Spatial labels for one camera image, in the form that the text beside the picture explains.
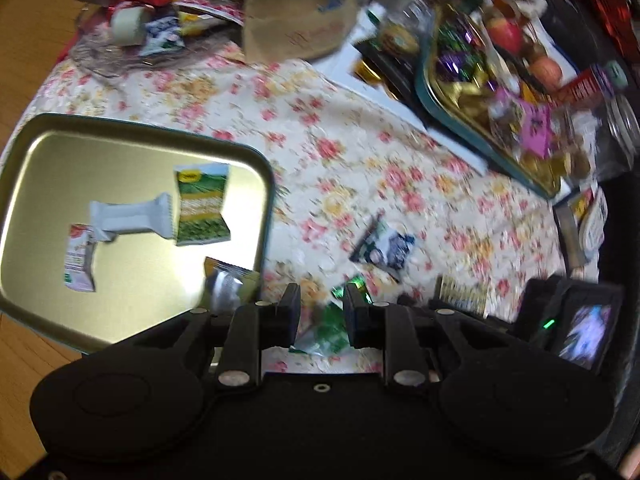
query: paper bag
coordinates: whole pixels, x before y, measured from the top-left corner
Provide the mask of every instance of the paper bag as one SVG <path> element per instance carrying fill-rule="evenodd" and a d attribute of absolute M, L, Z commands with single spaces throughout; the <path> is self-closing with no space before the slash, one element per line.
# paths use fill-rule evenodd
<path fill-rule="evenodd" d="M 355 24 L 358 0 L 245 0 L 248 62 L 311 59 L 337 48 Z"/>

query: yellow logo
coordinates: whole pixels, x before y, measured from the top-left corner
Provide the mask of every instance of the yellow logo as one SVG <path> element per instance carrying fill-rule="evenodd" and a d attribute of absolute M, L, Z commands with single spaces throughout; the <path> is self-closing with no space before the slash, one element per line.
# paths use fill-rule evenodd
<path fill-rule="evenodd" d="M 184 170 L 178 173 L 178 180 L 180 182 L 197 182 L 200 180 L 202 172 L 200 170 Z"/>

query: device screen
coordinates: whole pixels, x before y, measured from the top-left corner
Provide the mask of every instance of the device screen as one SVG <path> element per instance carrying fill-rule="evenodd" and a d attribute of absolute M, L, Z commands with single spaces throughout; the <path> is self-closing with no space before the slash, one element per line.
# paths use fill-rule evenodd
<path fill-rule="evenodd" d="M 610 305 L 580 307 L 572 319 L 560 357 L 590 370 L 607 330 L 610 313 Z"/>

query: tablecloth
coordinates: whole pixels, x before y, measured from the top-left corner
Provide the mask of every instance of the tablecloth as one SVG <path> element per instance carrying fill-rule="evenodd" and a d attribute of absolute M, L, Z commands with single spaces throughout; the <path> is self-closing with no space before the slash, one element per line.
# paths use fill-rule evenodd
<path fill-rule="evenodd" d="M 299 283 L 301 331 L 311 307 L 326 304 L 330 289 L 358 272 L 372 296 L 386 301 L 401 292 L 426 301 L 440 274 L 487 283 L 488 314 L 513 320 L 526 281 L 564 267 L 545 200 L 501 174 L 478 175 L 431 137 L 301 60 L 248 66 L 228 44 L 186 68 L 109 80 L 64 60 L 26 109 L 0 162 L 23 124 L 42 112 L 178 128 L 263 153 L 277 183 L 263 299 L 277 300 L 287 283 Z M 417 239 L 401 283 L 348 259 L 378 212 Z M 380 363 L 373 350 L 338 358 L 286 349 L 263 354 L 264 368 L 274 371 L 368 371 Z"/>

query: metal tray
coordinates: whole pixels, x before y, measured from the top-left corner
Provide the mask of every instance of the metal tray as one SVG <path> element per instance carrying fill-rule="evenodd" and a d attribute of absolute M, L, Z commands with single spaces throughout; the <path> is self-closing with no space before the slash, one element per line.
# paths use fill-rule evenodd
<path fill-rule="evenodd" d="M 96 292 L 63 281 L 69 226 L 89 202 L 173 196 L 176 164 L 230 165 L 222 215 L 231 240 L 177 247 L 155 233 L 98 243 Z M 232 142 L 144 124 L 43 114 L 18 134 L 0 177 L 0 309 L 42 334 L 97 351 L 197 304 L 206 256 L 262 270 L 275 183 L 267 160 Z"/>

